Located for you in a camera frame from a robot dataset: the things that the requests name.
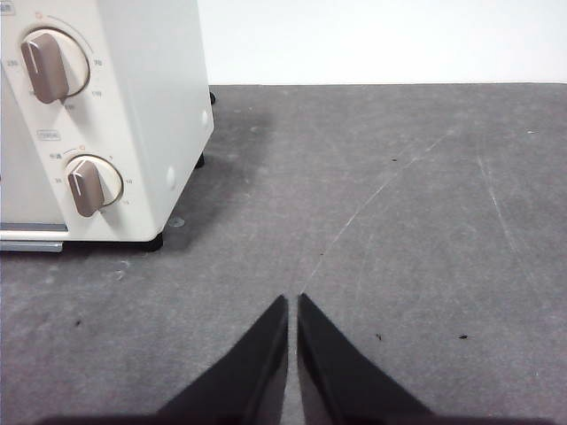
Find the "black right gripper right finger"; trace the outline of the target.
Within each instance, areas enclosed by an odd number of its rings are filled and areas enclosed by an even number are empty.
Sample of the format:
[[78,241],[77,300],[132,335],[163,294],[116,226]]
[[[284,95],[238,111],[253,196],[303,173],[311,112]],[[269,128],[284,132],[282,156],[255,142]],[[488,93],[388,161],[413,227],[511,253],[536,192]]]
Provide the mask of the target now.
[[309,424],[432,424],[435,413],[362,355],[305,293],[298,366]]

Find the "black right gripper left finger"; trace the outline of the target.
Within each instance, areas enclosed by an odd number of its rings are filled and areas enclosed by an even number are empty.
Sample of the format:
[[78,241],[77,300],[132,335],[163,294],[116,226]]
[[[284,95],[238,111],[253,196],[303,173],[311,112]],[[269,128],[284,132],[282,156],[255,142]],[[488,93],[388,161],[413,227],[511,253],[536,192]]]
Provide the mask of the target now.
[[278,296],[237,343],[159,409],[171,424],[278,424],[288,366],[289,302]]

